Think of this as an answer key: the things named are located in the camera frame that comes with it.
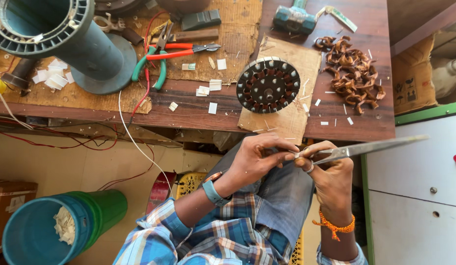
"plaid shirt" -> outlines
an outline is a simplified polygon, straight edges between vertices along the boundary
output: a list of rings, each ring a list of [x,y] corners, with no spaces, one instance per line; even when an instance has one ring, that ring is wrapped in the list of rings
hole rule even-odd
[[[252,193],[235,193],[231,202],[203,217],[194,228],[179,220],[174,199],[137,220],[114,265],[288,264],[292,247],[281,233],[256,224]],[[359,248],[354,261],[337,262],[317,254],[321,265],[366,264]]]

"yellow plastic crate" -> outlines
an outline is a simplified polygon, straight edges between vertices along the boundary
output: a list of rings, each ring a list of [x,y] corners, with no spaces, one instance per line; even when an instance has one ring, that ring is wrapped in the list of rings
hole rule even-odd
[[[203,172],[185,174],[179,181],[181,185],[177,186],[176,199],[196,190],[206,175],[207,173]],[[291,254],[289,265],[303,265],[303,229]]]

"green-handled pliers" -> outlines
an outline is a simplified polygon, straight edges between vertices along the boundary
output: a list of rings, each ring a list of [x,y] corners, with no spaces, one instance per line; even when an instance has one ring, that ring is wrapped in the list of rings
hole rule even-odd
[[[164,28],[162,28],[160,37],[158,39],[158,42],[156,44],[156,47],[149,46],[148,54],[147,55],[153,55],[153,54],[166,54],[167,52],[164,50],[166,47],[167,40],[170,36],[170,31],[172,29],[173,23],[170,25],[169,29],[167,30],[167,25],[169,22],[166,23]],[[161,59],[161,74],[159,75],[158,81],[152,86],[157,90],[160,90],[162,85],[164,84],[164,81],[166,81],[166,73],[167,73],[167,67],[166,67],[166,59]],[[138,62],[137,66],[135,67],[135,70],[133,71],[133,75],[131,76],[131,80],[136,82],[138,81],[139,73],[141,72],[141,69],[143,66],[148,62],[148,59],[146,59],[146,56],[143,56],[141,60]]]

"hammer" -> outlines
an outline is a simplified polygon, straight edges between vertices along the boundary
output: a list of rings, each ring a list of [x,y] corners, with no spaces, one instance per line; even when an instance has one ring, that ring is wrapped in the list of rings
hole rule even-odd
[[[305,10],[307,0],[295,0],[291,8],[279,6],[274,16],[274,25],[291,33],[311,34],[317,20]]]

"green trim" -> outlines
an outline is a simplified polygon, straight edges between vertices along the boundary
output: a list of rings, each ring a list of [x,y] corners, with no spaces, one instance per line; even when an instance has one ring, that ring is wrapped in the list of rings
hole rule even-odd
[[[369,181],[367,178],[367,155],[360,156],[362,166],[362,189],[364,190],[364,211],[366,214],[366,233],[367,233],[367,254],[370,265],[375,264],[373,255],[373,237],[372,237],[372,215],[370,214],[370,198],[369,198]]]
[[[431,118],[443,118],[452,114],[456,114],[456,102],[395,117],[395,125],[403,125]]]

